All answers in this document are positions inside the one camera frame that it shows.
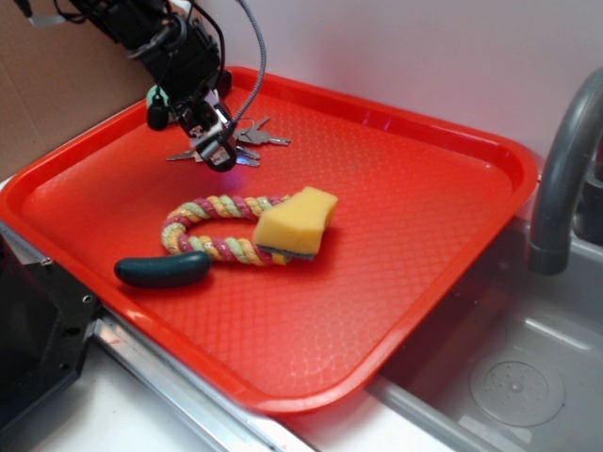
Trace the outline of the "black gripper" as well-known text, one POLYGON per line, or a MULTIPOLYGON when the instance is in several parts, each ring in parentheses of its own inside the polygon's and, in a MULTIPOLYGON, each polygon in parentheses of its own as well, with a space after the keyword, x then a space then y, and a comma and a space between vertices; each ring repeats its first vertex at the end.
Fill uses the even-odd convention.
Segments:
POLYGON ((167 127, 168 99, 175 111, 194 106, 191 146, 211 170, 231 170, 236 144, 228 127, 233 122, 218 92, 211 89, 219 74, 217 44, 199 25, 175 13, 135 13, 126 32, 128 57, 140 61, 157 84, 146 95, 148 126, 154 131, 167 127))

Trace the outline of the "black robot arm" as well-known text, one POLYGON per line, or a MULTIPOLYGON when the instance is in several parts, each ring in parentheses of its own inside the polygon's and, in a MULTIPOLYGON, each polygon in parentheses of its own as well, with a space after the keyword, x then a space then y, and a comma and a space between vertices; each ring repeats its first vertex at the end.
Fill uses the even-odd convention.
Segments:
POLYGON ((73 12, 40 16, 27 1, 16 5, 34 26, 91 22, 154 79, 147 107, 151 129, 161 131, 174 121, 189 137, 193 156, 211 170, 236 165, 234 122, 220 99, 230 82, 220 52, 223 38, 206 31, 204 12, 177 12, 167 1, 75 1, 73 12))

